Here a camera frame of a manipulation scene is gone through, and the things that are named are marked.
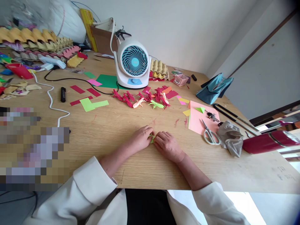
hand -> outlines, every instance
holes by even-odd
[[[148,125],[144,126],[134,132],[119,148],[121,148],[122,151],[126,151],[129,157],[148,147],[152,140],[152,137],[149,137],[150,134],[154,135],[154,129]]]
[[[180,163],[185,157],[185,153],[169,132],[158,132],[154,138],[154,145],[165,158],[174,163]]]

black pen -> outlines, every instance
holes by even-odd
[[[61,88],[60,101],[61,102],[65,102],[66,101],[66,89],[64,87]]]

fan grille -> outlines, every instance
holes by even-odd
[[[147,55],[140,47],[134,45],[124,50],[122,63],[125,71],[132,76],[140,76],[148,68]]]

white sleeve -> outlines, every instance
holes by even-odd
[[[245,216],[234,207],[233,202],[223,192],[219,183],[213,182],[192,193],[198,209],[205,215],[208,224],[249,224]]]
[[[116,187],[117,183],[107,176],[96,157],[92,157],[24,224],[77,224],[77,220],[88,217]]]

electric fan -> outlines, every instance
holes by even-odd
[[[142,89],[148,85],[151,57],[140,42],[125,40],[113,54],[120,86]]]

